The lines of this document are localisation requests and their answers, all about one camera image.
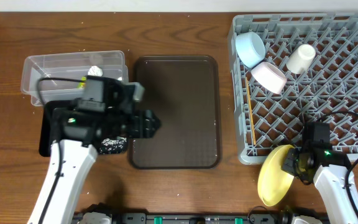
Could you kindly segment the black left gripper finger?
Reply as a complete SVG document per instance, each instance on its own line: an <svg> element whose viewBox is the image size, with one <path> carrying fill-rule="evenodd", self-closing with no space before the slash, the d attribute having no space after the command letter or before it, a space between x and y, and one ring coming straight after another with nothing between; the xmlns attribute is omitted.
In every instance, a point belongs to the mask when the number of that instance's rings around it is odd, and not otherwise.
<svg viewBox="0 0 358 224"><path fill-rule="evenodd" d="M145 110L143 115L145 124L161 124L161 121L157 118L152 110Z"/></svg>
<svg viewBox="0 0 358 224"><path fill-rule="evenodd" d="M155 133L160 129L160 125L156 126L146 126L143 128L143 138L152 138Z"/></svg>

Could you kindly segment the yellow plate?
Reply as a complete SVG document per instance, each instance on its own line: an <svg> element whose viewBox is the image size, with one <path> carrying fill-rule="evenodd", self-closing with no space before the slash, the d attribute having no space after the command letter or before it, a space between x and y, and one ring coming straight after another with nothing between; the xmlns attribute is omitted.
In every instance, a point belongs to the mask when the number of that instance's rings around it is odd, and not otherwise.
<svg viewBox="0 0 358 224"><path fill-rule="evenodd" d="M292 145L276 147L265 159L257 181L258 196L268 207L278 204L286 195L294 176L283 171L282 165Z"/></svg>

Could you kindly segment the white tissue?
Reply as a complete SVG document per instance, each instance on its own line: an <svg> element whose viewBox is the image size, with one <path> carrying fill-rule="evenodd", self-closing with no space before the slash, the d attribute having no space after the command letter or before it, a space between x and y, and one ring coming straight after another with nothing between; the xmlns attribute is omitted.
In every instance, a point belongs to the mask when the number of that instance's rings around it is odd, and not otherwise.
<svg viewBox="0 0 358 224"><path fill-rule="evenodd" d="M98 66L93 65L88 70L88 75L101 77L101 76L103 76L103 70L101 68L99 68Z"/></svg>

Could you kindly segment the wooden chopstick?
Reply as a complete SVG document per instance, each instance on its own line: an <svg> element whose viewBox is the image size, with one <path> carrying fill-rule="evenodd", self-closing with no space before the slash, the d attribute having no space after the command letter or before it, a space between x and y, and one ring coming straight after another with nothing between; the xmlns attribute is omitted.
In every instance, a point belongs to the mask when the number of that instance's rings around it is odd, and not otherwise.
<svg viewBox="0 0 358 224"><path fill-rule="evenodd" d="M246 91L247 91L247 104L248 104L248 108L249 108L250 127L251 127L251 131L252 131L252 142L253 142L253 145L256 146L255 128L254 128L254 120L253 120L253 114L252 114L252 103L251 103L251 98L250 98L249 81L246 77L245 77L245 81L246 81Z"/></svg>

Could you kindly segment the pale green cup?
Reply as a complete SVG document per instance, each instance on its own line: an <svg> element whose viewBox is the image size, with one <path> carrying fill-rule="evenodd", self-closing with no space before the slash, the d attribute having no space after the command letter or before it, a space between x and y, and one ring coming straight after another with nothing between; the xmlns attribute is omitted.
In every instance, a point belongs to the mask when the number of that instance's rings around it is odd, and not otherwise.
<svg viewBox="0 0 358 224"><path fill-rule="evenodd" d="M287 69L294 74L306 72L316 56L316 51L309 44L300 45L289 57Z"/></svg>

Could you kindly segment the blue bowl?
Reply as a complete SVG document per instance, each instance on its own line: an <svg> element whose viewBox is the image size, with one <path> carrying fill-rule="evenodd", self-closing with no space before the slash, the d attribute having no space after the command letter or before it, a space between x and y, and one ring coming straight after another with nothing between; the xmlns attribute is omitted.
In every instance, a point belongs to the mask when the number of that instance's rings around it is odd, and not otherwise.
<svg viewBox="0 0 358 224"><path fill-rule="evenodd" d="M265 58L265 45L255 32L247 32L236 37L237 54L242 63L253 68Z"/></svg>

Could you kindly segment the green orange snack wrapper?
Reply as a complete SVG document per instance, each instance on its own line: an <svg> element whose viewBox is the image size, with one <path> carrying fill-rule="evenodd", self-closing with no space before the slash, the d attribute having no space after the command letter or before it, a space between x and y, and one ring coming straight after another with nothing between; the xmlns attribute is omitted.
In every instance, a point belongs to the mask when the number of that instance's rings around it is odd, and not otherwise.
<svg viewBox="0 0 358 224"><path fill-rule="evenodd" d="M77 88L80 88L80 89L84 88L85 87L85 82L86 82L86 77L82 77L81 82L79 82Z"/></svg>

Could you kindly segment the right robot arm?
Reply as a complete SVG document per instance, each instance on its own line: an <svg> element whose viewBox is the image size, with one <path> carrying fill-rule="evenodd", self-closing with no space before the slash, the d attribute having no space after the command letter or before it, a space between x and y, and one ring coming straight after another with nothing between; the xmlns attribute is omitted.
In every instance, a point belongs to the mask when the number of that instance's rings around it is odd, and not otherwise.
<svg viewBox="0 0 358 224"><path fill-rule="evenodd" d="M278 151L285 174L315 186L331 223L358 223L358 191L347 155L318 147L299 151L285 146Z"/></svg>

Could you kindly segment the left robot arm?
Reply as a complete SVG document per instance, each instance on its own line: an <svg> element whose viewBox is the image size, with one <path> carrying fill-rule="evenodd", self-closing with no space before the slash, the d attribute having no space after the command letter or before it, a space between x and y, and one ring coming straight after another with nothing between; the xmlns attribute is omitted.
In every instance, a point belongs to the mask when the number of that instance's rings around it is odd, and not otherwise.
<svg viewBox="0 0 358 224"><path fill-rule="evenodd" d="M29 223L70 223L86 176L98 156L74 140L50 145L50 163Z"/></svg>

